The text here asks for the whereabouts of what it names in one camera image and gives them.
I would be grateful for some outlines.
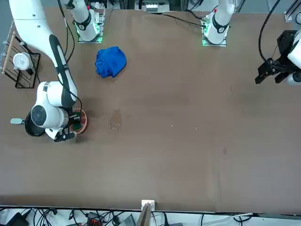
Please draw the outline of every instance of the table surface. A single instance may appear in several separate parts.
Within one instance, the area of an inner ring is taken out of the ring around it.
[[[64,47],[58,8],[46,15]],[[89,118],[76,140],[55,144],[10,125],[36,93],[0,79],[1,204],[139,209],[153,199],[158,210],[299,213],[301,89],[272,77],[254,82],[266,14],[235,14],[226,48],[202,47],[199,28],[167,16],[107,17],[103,43],[77,43],[69,63]],[[266,57],[289,28],[282,14],[271,16]],[[110,46],[127,65],[102,79],[94,62]],[[45,55],[39,75],[57,79]]]

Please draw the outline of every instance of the black wire rack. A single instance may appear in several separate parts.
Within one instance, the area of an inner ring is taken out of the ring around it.
[[[23,42],[15,32],[11,34],[10,41],[4,41],[5,45],[2,56],[4,61],[1,64],[1,74],[5,74],[12,81],[15,82],[15,88],[17,89],[32,89],[35,86],[37,79],[39,64],[40,64],[40,53],[32,52],[25,42]],[[17,53],[27,53],[31,57],[32,68],[28,70],[19,70],[14,66],[13,56]]]

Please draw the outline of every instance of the wooden stick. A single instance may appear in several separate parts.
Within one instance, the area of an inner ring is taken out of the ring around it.
[[[10,44],[9,44],[9,47],[8,47],[8,52],[6,54],[6,58],[5,58],[3,68],[2,68],[2,71],[1,71],[2,75],[5,73],[6,66],[8,64],[8,59],[9,59],[9,56],[10,56],[10,51],[11,51],[11,48],[13,47],[13,41],[15,39],[15,36],[16,36],[16,32],[13,32],[12,35],[11,35]]]

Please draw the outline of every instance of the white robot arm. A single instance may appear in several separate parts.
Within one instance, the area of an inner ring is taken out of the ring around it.
[[[92,9],[87,9],[84,0],[62,0],[67,9],[71,11],[80,37],[84,41],[93,40],[100,32],[99,15]]]
[[[295,72],[287,77],[289,85],[301,85],[301,29],[296,33],[293,46],[287,58],[298,67]]]
[[[212,10],[209,15],[210,24],[205,36],[213,44],[220,44],[229,28],[230,19],[235,11],[235,6],[230,0],[219,0],[216,10]]]
[[[72,112],[77,101],[76,86],[60,42],[47,24],[40,0],[9,0],[9,4],[20,37],[49,56],[56,68],[59,81],[46,81],[38,86],[36,103],[31,110],[32,121],[56,140],[68,126],[70,110]],[[75,135],[71,132],[65,138]]]
[[[289,85],[301,85],[301,30],[284,31],[277,39],[280,57],[264,59],[258,68],[255,83],[260,84],[270,75],[276,75],[275,82],[287,79]]]

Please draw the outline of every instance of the blue towel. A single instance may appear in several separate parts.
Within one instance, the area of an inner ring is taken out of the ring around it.
[[[118,46],[99,50],[95,62],[96,71],[103,78],[108,76],[115,77],[126,64],[126,55],[118,48]]]

